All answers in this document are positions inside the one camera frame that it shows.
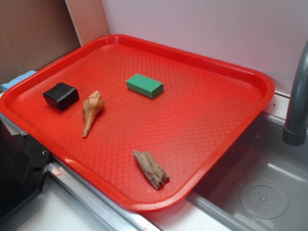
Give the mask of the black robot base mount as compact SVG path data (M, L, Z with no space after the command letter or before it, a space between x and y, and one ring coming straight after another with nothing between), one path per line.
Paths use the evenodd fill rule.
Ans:
M34 137L12 135L0 123L1 221L41 193L50 159L50 151Z

